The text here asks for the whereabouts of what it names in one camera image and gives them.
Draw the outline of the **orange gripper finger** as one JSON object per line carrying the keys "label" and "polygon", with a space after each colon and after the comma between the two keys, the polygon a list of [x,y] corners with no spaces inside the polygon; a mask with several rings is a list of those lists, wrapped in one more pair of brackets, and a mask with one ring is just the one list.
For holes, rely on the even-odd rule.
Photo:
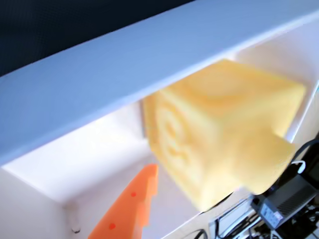
{"label": "orange gripper finger", "polygon": [[146,165],[89,234],[90,239],[140,239],[158,191],[157,164]]}

